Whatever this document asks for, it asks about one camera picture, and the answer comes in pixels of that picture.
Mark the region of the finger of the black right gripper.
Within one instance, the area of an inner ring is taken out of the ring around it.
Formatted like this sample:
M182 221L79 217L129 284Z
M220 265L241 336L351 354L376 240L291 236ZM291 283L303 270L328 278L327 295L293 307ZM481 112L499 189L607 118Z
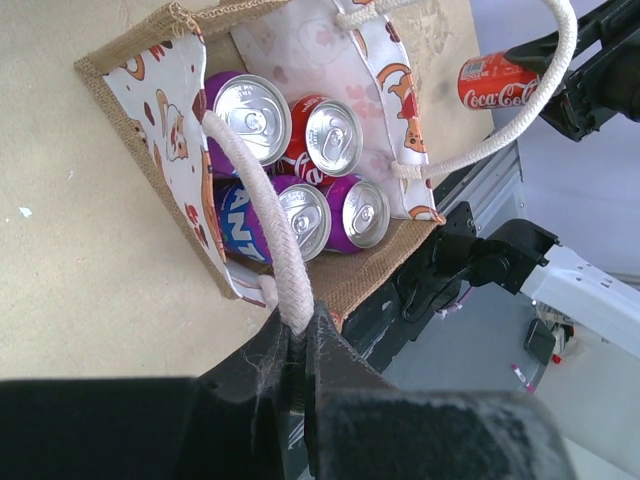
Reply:
M589 47L600 44L600 50L593 53L572 73L573 76L587 78L594 76L597 71L607 64L605 42L608 38L608 27L602 22L594 22L580 26L577 43L573 53L576 59ZM506 59L518 66L538 74L545 73L553 59L559 45L559 33L552 33L539 39L518 45L507 51Z

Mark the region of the red coca-cola can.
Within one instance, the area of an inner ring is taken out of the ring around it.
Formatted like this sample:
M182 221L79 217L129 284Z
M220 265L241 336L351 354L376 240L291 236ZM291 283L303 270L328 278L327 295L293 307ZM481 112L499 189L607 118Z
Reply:
M475 57L461 67L459 99L470 110L520 107L536 90L540 76L505 58L505 51Z
M351 107L314 94L293 103L290 111L291 140L272 167L273 174L326 187L355 170L363 150L363 134Z

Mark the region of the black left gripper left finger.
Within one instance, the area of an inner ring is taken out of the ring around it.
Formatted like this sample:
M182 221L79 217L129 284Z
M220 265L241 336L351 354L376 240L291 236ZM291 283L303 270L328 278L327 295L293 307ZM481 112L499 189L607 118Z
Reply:
M282 479L289 332L197 377L6 380L5 479Z

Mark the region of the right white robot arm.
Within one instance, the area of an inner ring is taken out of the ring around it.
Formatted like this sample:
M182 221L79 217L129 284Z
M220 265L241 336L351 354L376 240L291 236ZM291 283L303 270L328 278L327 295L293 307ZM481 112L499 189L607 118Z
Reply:
M558 40L540 86L516 117L466 152L435 165L395 163L402 179L430 179L470 166L515 141L549 103L569 68L578 43L578 20L567 1L549 1ZM496 283L547 304L633 356L639 354L639 293L559 244L537 225L516 219L487 239L440 238L432 262L440 275L472 286Z

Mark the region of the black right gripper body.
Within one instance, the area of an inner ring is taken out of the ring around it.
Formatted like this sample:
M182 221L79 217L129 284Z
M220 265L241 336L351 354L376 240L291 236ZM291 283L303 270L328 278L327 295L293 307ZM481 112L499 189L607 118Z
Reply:
M564 79L540 117L579 142L616 115L639 121L639 1L606 1L578 20L575 53L592 54Z

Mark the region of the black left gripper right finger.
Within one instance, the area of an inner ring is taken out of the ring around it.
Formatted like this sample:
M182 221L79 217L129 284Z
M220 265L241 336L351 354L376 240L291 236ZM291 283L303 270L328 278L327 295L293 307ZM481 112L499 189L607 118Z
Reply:
M316 479L573 479L550 413L519 392L406 391L337 331L306 329L305 443Z

